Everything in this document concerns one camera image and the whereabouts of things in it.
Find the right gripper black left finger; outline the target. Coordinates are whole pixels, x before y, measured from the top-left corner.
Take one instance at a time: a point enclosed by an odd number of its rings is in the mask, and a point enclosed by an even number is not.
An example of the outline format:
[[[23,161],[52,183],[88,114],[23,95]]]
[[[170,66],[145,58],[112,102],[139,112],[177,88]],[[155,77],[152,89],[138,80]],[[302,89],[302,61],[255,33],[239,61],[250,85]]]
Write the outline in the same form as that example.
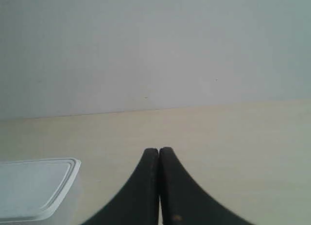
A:
[[[157,187],[159,154],[144,150],[135,170],[119,192],[85,225],[156,225],[159,216]]]

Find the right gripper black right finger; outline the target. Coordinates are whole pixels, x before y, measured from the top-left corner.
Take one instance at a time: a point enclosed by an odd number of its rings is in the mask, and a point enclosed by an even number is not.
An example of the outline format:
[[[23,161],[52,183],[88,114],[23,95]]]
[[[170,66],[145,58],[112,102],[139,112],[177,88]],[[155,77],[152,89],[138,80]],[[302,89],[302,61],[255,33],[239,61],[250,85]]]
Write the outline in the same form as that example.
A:
[[[159,195],[164,225],[249,225],[206,193],[173,148],[159,151]]]

